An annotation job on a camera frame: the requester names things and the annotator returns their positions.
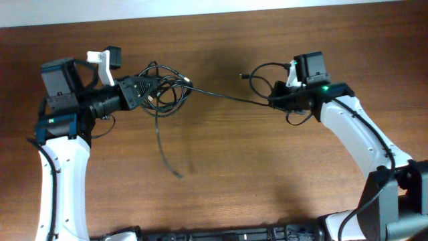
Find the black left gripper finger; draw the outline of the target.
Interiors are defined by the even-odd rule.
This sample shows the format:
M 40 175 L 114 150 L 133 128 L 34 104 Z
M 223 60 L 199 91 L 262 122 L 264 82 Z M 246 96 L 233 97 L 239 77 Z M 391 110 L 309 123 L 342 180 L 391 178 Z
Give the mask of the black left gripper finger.
M 158 86 L 158 79 L 152 76 L 131 76 L 128 81 L 132 85 L 140 86 L 141 88 L 151 88 Z
M 136 108 L 137 106 L 140 106 L 144 100 L 146 100 L 150 93 L 154 91 L 156 87 L 151 88 L 141 88 L 137 85 L 132 85 L 132 107 Z

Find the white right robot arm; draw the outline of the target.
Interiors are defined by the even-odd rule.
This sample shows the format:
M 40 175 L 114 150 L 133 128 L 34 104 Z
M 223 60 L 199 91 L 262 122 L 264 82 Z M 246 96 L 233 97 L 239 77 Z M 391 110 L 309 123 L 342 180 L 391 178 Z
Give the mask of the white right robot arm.
M 317 240 L 403 240 L 427 232 L 427 162 L 398 148 L 363 110 L 345 83 L 331 83 L 321 52 L 281 63 L 287 80 L 277 81 L 270 107 L 309 112 L 332 131 L 366 181 L 353 210 L 323 216 Z

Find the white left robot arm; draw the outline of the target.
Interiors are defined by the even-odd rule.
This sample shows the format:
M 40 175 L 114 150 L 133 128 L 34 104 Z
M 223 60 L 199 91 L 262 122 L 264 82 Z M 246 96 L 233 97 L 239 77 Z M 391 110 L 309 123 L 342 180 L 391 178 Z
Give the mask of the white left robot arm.
M 63 58 L 41 65 L 47 89 L 35 136 L 28 141 L 41 158 L 42 185 L 36 240 L 89 240 L 85 178 L 96 119 L 141 105 L 158 86 L 155 77 L 109 78 L 96 89 L 98 75 L 84 86 L 76 66 Z

